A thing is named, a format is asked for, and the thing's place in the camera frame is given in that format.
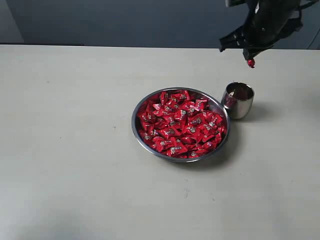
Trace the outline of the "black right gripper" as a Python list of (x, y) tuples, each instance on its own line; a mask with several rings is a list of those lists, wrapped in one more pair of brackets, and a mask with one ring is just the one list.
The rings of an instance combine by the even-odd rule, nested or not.
[(302, 27), (299, 0), (246, 0), (248, 15), (242, 26), (219, 39), (219, 51), (243, 49), (246, 61)]

